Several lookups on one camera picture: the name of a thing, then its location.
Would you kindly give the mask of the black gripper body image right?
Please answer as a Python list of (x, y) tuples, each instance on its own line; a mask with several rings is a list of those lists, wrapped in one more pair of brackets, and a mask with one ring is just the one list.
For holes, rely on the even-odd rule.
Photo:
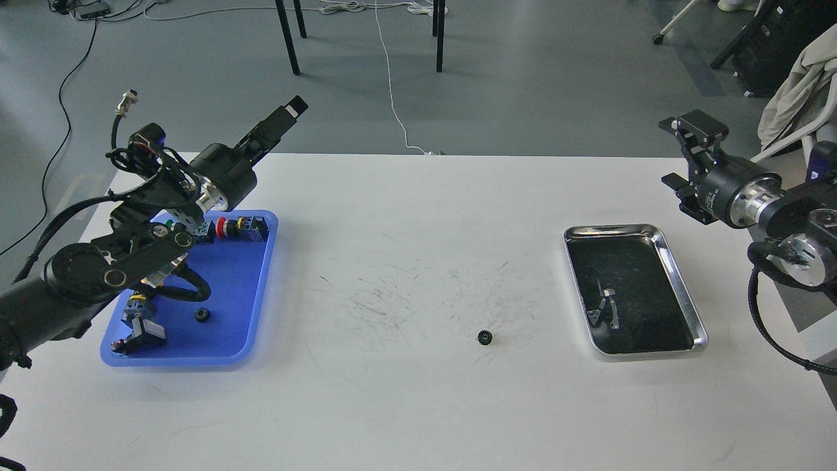
[(744, 158), (718, 158), (697, 185), (699, 207), (732, 228), (759, 223), (762, 212), (782, 197), (782, 178)]

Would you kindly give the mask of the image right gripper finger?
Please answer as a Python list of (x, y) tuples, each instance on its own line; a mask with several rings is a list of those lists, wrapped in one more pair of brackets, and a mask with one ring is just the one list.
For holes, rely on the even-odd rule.
[(697, 196), (700, 184), (703, 183), (706, 176), (708, 176), (706, 172), (694, 172), (690, 176), (691, 179), (687, 180), (677, 173), (669, 173), (661, 177), (661, 182), (670, 188), (670, 190), (674, 191), (675, 196), (678, 197), (679, 210), (681, 212), (698, 221), (700, 224), (708, 226), (708, 224), (717, 221), (717, 217), (714, 217), (711, 212), (706, 211), (700, 205)]
[(666, 117), (658, 127), (675, 137), (691, 172), (708, 172), (724, 158), (721, 143), (729, 127), (700, 109), (677, 117)]

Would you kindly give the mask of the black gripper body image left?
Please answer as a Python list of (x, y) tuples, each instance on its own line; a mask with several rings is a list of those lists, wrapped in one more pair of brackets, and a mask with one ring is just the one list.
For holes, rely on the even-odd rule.
[(213, 143), (191, 161), (201, 182), (197, 204), (203, 212), (233, 211), (255, 188), (256, 155), (248, 147)]

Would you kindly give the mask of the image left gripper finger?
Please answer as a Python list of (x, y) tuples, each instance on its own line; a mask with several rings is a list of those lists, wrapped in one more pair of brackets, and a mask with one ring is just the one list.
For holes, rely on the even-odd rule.
[(301, 96), (294, 96), (283, 107), (275, 109), (266, 119), (258, 122), (237, 143), (237, 151), (241, 152), (249, 163), (259, 163), (281, 142), (284, 134), (296, 125), (299, 116), (308, 108)]

